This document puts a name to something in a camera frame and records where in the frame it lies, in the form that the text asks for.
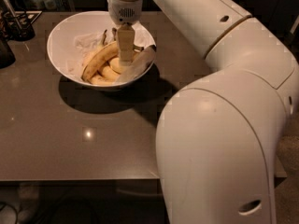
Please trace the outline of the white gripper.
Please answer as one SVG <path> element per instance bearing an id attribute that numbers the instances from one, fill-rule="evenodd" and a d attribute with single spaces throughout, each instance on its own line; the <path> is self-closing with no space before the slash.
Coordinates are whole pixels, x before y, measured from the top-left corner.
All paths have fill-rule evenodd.
<path id="1" fill-rule="evenodd" d="M 117 30 L 120 60 L 129 63 L 133 59 L 135 41 L 135 30 L 131 24 L 139 21 L 143 0 L 107 0 L 107 4 L 113 22 L 121 25 Z"/>

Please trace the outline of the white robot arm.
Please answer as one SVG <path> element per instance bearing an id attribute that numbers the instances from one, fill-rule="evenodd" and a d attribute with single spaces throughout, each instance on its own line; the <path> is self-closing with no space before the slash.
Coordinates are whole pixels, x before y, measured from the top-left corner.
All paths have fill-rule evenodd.
<path id="1" fill-rule="evenodd" d="M 298 106 L 298 63 L 232 0 L 153 0 L 212 73 L 178 91 L 156 132 L 170 224 L 276 224 L 276 146 Z M 142 0 L 108 0 L 116 23 Z"/>

